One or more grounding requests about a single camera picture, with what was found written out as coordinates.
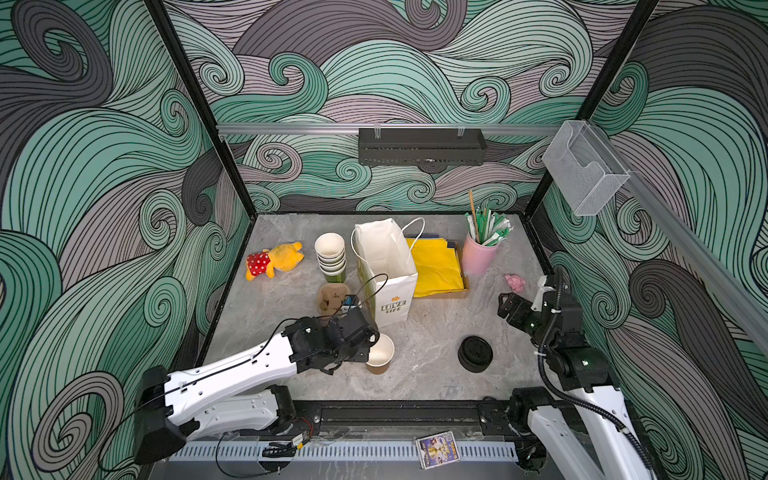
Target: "pink cup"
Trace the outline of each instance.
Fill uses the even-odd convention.
[[[496,258],[499,245],[484,247],[475,242],[467,233],[467,238],[464,240],[464,247],[462,248],[462,269],[465,273],[473,273],[475,275],[482,275],[487,272],[491,262]]]

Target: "wall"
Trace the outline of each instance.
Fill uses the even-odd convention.
[[[574,118],[635,4],[165,3],[219,122],[466,124]],[[355,137],[228,139],[263,211],[467,210],[470,188],[523,210],[548,139],[489,140],[485,165],[420,170],[358,165]]]
[[[594,120],[768,310],[768,5],[713,3],[652,19]],[[670,478],[764,479],[768,360],[684,252],[624,190],[576,218],[553,186],[535,224]]]
[[[194,361],[248,219],[141,0],[0,3],[0,63],[0,476],[101,478],[141,373]]]

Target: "wooden stick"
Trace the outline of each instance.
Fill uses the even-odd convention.
[[[472,219],[475,221],[475,242],[480,240],[480,229],[478,228],[478,216],[475,213],[475,199],[472,198],[472,190],[469,191],[469,206],[472,208]]]

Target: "gray floor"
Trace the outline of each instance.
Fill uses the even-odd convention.
[[[261,275],[248,282],[235,279],[208,350],[207,362],[250,348],[266,339],[278,321],[317,315],[316,293],[324,283],[314,251],[315,239],[325,232],[349,238],[356,223],[393,217],[404,226],[413,216],[402,215],[260,215],[246,255],[280,243],[300,241],[306,256],[295,270],[276,272],[273,279]],[[450,240],[463,240],[467,226],[462,215],[426,215],[426,232]],[[395,343],[389,370],[374,376],[361,363],[345,363],[333,376],[313,370],[287,379],[294,399],[481,399],[508,398],[512,389],[541,385],[530,337],[496,315],[497,297],[510,291],[503,274],[517,273],[526,279],[523,296],[533,299],[541,267],[520,220],[510,216],[511,236],[502,244],[497,261],[483,276],[470,276],[470,292],[463,300],[414,299],[409,318],[386,326]],[[347,258],[352,259],[347,240]],[[347,263],[347,284],[356,291],[353,261]],[[459,343],[479,335],[493,348],[494,359],[483,373],[470,373],[458,363]]]

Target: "white paper bag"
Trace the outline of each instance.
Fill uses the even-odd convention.
[[[424,222],[424,219],[419,217],[411,223],[417,220]],[[379,328],[408,318],[416,279],[419,278],[411,256],[413,245],[409,248],[402,234],[411,223],[401,229],[393,219],[388,218],[355,225],[355,230],[352,231],[351,244],[358,257],[357,273],[360,282],[381,273],[389,276],[387,279],[381,275],[368,282],[364,289],[365,296],[360,299],[363,301],[376,294],[369,300],[368,307]],[[424,233],[424,225],[423,223],[419,237]]]

